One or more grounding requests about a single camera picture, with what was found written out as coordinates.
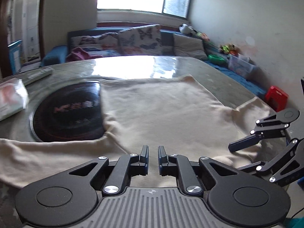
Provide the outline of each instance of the tissue package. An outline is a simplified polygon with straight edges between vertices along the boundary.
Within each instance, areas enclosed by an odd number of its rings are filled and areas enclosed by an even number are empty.
[[[20,79],[0,84],[0,121],[25,109],[29,95]]]

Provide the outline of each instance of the sofa backrest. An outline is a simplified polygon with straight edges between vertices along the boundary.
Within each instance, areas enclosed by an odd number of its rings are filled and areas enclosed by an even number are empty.
[[[97,27],[94,29],[88,29],[88,30],[81,30],[81,31],[73,31],[73,32],[68,32],[67,33],[67,46],[69,51],[71,51],[71,43],[72,37],[77,37],[77,36],[96,36],[100,35],[106,32],[119,32],[121,30],[127,30],[130,27]],[[162,30],[161,29],[161,40],[162,40],[162,45],[163,46],[170,46],[173,47],[173,34],[180,34],[183,35],[180,32],[175,32],[175,31],[169,31],[169,30]]]

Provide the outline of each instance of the window frame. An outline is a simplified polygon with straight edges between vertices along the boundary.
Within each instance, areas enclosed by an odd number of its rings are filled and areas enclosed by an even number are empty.
[[[164,13],[164,6],[165,6],[165,0],[163,0],[163,7],[162,7],[162,12],[161,13],[157,13],[157,12],[149,12],[149,11],[145,11],[145,10],[132,10],[132,9],[98,9],[97,11],[124,11],[124,12],[138,12],[138,13],[149,13],[149,14],[155,14],[155,15],[164,15],[164,16],[169,16],[169,17],[173,17],[173,18],[178,18],[178,19],[182,19],[182,20],[188,20],[189,18],[189,8],[190,8],[190,4],[191,4],[191,0],[189,0],[188,2],[188,6],[187,6],[187,15],[186,18],[185,17],[181,17],[181,16],[177,16],[177,15],[173,15],[173,14],[168,14],[168,13]]]

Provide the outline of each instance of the green bowl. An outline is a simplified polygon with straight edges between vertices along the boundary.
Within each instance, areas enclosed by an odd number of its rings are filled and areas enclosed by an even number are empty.
[[[209,55],[208,59],[209,59],[209,61],[211,61],[213,64],[216,64],[216,65],[223,65],[226,62],[226,60],[224,58],[217,56],[217,55]]]

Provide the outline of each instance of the pink cloth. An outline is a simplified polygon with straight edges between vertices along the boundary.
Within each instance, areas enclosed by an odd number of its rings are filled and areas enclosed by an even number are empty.
[[[102,55],[89,55],[86,51],[84,51],[81,47],[76,47],[72,49],[72,52],[66,57],[66,62],[87,60],[87,59],[95,59],[101,58]]]

